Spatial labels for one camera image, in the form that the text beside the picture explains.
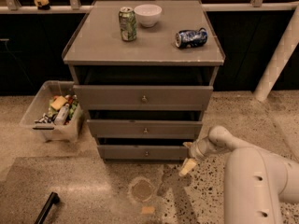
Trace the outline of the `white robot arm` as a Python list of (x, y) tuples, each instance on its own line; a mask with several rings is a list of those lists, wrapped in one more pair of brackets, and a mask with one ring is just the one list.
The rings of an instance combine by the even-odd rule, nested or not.
[(299, 203), (299, 163), (214, 126), (207, 137), (186, 142), (185, 176), (209, 155), (229, 152), (224, 168), (225, 224), (282, 224), (280, 204)]

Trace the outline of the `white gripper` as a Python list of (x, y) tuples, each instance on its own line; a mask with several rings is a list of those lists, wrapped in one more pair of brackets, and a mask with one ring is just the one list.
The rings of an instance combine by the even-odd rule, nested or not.
[(183, 146), (189, 149), (190, 158), (183, 162), (178, 173), (180, 176), (185, 176), (197, 165), (197, 161), (202, 161), (206, 157), (206, 141), (204, 139), (183, 142)]

